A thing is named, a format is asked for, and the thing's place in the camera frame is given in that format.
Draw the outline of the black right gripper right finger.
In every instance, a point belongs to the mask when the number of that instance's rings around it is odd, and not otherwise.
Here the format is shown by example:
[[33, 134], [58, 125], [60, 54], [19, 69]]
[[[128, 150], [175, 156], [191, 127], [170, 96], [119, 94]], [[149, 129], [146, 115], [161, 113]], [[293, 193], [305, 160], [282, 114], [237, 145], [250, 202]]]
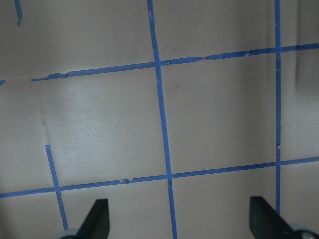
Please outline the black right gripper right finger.
[[256, 239], [296, 239], [296, 232], [261, 196], [250, 197], [250, 230]]

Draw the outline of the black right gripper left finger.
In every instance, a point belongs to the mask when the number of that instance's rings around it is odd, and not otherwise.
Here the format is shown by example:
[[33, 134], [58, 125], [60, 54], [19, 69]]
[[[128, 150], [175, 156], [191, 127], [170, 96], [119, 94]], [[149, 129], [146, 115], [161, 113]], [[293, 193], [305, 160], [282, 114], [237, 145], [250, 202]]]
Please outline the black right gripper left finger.
[[110, 232], [109, 205], [107, 199], [98, 199], [77, 232], [78, 239], [107, 239]]

